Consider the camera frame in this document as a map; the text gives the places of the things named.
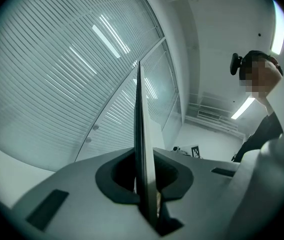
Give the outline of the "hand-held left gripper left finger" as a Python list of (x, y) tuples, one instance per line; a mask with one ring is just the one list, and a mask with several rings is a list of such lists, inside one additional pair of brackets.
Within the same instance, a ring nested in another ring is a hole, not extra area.
[(12, 210), (37, 239), (157, 240), (134, 184), (134, 149), (126, 148), (63, 167)]

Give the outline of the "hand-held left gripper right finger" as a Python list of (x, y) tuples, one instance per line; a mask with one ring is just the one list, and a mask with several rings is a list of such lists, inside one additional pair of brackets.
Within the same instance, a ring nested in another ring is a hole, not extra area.
[(155, 148), (156, 163), (166, 180), (160, 210), (163, 240), (214, 240), (222, 235), (222, 217), (230, 215), (221, 204), (239, 164), (194, 158)]

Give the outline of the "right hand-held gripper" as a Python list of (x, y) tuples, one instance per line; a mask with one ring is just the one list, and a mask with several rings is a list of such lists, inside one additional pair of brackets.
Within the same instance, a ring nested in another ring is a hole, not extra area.
[(189, 156), (193, 158), (201, 158), (200, 150), (198, 145), (188, 145), (188, 146), (174, 146), (172, 149), (173, 152)]

